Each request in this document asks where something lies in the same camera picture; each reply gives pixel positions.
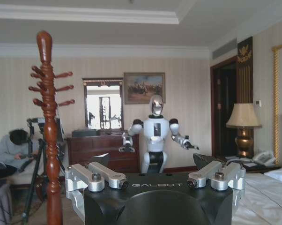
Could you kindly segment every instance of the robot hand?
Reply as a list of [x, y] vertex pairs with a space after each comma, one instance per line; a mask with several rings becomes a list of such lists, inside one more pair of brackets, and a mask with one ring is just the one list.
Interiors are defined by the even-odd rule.
[[196, 149], [196, 150], [199, 150], [199, 148], [195, 145], [192, 145], [189, 141], [189, 136], [185, 136], [185, 139], [183, 140], [182, 142], [182, 145], [181, 145], [184, 149]]
[[119, 147], [119, 152], [135, 152], [135, 149], [130, 144]]
[[133, 148], [132, 137], [127, 135], [126, 133], [123, 133], [122, 138], [123, 146], [118, 149], [119, 152], [135, 152], [135, 149]]

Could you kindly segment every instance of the robot chest panel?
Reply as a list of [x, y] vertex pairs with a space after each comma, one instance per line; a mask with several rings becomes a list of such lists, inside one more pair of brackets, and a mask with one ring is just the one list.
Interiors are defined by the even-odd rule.
[[146, 137], [162, 137], [165, 138], [169, 132], [168, 120], [161, 119], [147, 119], [143, 123], [144, 136]]

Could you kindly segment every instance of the person sitting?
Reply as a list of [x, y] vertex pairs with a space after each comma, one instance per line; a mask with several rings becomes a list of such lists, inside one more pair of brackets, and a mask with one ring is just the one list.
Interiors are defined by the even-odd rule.
[[[33, 142], [33, 155], [38, 154], [38, 141]], [[6, 169], [0, 170], [0, 178], [10, 176], [19, 169], [29, 158], [28, 133], [22, 129], [16, 129], [3, 136], [0, 141], [0, 162], [6, 165]]]

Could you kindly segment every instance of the bed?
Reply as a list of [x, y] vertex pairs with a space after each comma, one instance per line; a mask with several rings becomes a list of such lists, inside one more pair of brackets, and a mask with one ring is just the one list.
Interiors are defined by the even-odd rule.
[[282, 169], [246, 174], [245, 195], [232, 225], [282, 225]]

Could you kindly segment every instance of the crown molding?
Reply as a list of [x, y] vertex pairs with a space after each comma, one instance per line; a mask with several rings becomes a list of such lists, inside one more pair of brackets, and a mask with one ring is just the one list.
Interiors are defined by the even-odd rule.
[[[0, 43], [0, 57], [38, 57], [36, 44]], [[209, 59], [201, 46], [53, 45], [53, 57], [147, 57]]]
[[197, 1], [198, 0], [182, 0], [178, 8], [175, 10], [179, 22], [183, 20]]
[[237, 41], [254, 36], [282, 20], [282, 0], [275, 0], [248, 20], [233, 28], [209, 46], [212, 51], [226, 44], [234, 38]]
[[0, 4], [0, 19], [179, 24], [175, 12]]

